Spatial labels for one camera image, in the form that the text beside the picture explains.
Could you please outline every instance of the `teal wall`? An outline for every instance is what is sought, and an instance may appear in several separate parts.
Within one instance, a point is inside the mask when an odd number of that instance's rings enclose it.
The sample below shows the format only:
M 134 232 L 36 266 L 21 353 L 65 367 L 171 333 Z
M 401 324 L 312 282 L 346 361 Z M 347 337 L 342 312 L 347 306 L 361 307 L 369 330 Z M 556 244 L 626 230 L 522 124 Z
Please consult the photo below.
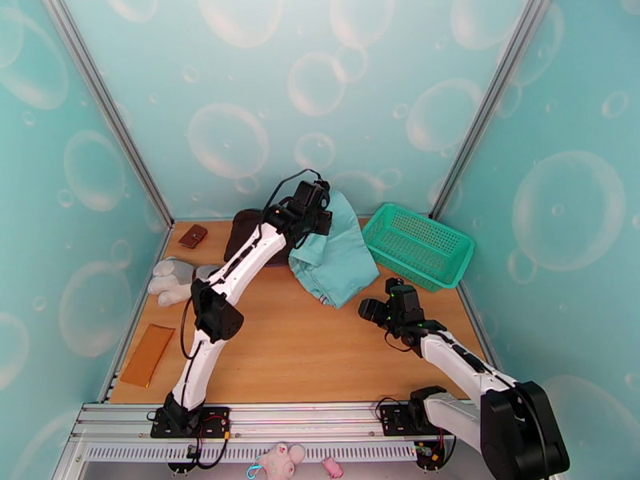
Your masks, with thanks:
M 640 476 L 640 0 L 554 0 L 447 207 L 500 363 L 574 480 Z
M 0 478 L 50 478 L 165 231 L 40 0 L 0 0 Z
M 177 219 L 301 166 L 430 210 L 526 0 L 66 0 Z

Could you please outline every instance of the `wooden table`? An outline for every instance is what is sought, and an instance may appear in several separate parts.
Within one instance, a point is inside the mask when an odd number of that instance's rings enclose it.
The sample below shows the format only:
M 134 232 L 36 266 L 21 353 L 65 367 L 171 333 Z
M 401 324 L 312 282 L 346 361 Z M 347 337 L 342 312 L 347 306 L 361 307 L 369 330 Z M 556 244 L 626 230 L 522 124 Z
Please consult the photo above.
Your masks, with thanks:
M 178 244 L 191 223 L 177 223 L 166 250 L 195 265 L 219 263 L 230 234 L 230 222 L 204 222 L 209 233 L 196 249 Z M 465 395 L 438 368 L 413 353 L 384 343 L 384 332 L 358 316 L 364 298 L 383 301 L 381 276 L 340 310 L 324 306 L 307 293 L 288 266 L 262 269 L 237 304 L 245 322 L 222 351 L 207 387 L 208 402 L 343 402 L 374 401 L 384 396 L 407 399 L 412 390 L 440 385 L 458 398 Z M 428 318 L 444 324 L 456 338 L 483 357 L 455 290 L 431 294 L 418 288 Z M 148 387 L 117 380 L 112 403 L 162 403 L 178 380 L 185 359 L 180 351 L 183 303 L 162 308 L 149 296 L 122 370 L 151 323 L 176 329 Z M 186 349 L 194 334 L 194 315 L 186 319 Z

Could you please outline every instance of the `teal cloth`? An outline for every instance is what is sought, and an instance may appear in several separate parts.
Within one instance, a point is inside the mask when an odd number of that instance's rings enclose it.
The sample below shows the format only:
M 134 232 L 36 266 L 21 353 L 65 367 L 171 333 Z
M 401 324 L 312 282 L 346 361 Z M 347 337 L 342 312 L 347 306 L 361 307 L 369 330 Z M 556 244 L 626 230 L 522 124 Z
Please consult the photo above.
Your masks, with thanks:
M 358 217 L 336 190 L 327 209 L 333 212 L 329 235 L 310 234 L 289 254 L 289 266 L 302 286 L 323 304 L 336 309 L 380 275 L 366 248 Z

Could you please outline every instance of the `teal basket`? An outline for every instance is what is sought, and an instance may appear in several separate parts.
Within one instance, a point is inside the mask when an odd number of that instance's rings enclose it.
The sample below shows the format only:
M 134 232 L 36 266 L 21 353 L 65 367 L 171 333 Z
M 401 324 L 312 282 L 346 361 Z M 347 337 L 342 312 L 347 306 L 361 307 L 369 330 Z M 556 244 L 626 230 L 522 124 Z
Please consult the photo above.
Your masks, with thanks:
M 475 248 L 468 235 L 390 203 L 362 236 L 376 262 L 432 293 L 456 287 Z

